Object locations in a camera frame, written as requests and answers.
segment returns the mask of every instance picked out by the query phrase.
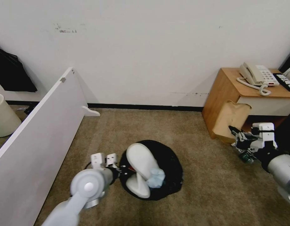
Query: beige carpet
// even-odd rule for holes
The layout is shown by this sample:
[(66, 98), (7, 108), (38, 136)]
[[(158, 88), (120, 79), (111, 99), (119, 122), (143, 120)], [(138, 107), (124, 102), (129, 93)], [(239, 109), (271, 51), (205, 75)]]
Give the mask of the beige carpet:
[(72, 178), (90, 155), (121, 153), (132, 143), (157, 140), (177, 154), (184, 170), (182, 190), (160, 201), (141, 201), (116, 181), (107, 196), (83, 210), (80, 226), (249, 225), (290, 226), (290, 206), (272, 176), (246, 165), (229, 145), (211, 140), (199, 112), (97, 109), (85, 117), (35, 225), (68, 199)]

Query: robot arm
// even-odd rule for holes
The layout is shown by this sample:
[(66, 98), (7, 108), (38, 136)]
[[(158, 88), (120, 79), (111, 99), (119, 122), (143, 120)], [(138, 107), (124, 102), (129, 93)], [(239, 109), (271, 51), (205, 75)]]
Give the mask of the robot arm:
[(103, 153), (91, 155), (92, 169), (80, 171), (72, 180), (67, 201), (57, 205), (42, 226), (77, 226), (79, 213), (84, 208), (99, 204), (108, 186), (118, 177), (116, 154), (105, 156)]
[(232, 144), (239, 151), (244, 162), (261, 162), (262, 168), (271, 173), (278, 184), (279, 193), (290, 203), (290, 155), (277, 149), (274, 124), (253, 123), (251, 133), (229, 126), (236, 142)]

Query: white telephone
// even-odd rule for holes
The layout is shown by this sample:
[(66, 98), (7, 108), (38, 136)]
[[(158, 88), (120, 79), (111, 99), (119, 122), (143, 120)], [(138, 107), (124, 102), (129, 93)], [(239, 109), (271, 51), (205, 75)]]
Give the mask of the white telephone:
[(270, 70), (263, 65), (244, 63), (240, 66), (239, 72), (243, 78), (237, 78), (237, 81), (248, 87), (259, 90), (259, 93), (262, 96), (268, 96), (271, 94), (271, 91), (264, 88), (268, 86), (279, 85), (279, 82), (276, 80)]

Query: wooden nightstand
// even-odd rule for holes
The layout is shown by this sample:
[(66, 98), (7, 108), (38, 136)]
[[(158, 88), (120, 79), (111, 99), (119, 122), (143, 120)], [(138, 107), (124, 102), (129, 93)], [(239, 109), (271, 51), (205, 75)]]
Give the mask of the wooden nightstand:
[(261, 96), (258, 90), (239, 83), (236, 78), (242, 77), (239, 68), (221, 68), (212, 86), (208, 99), (202, 111), (205, 124), (211, 138), (215, 138), (212, 129), (227, 100), (236, 103), (245, 103), (252, 106), (250, 116), (242, 127), (245, 131), (253, 122), (273, 122), (277, 127), (290, 114), (290, 92), (283, 86), (268, 87), (269, 96)]

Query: blue cloth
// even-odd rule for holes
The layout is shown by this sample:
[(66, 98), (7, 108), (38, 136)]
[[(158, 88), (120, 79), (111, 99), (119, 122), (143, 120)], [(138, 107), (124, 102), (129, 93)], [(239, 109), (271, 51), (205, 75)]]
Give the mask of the blue cloth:
[(149, 178), (146, 182), (150, 188), (160, 188), (165, 179), (165, 172), (162, 169), (151, 169), (151, 178)]

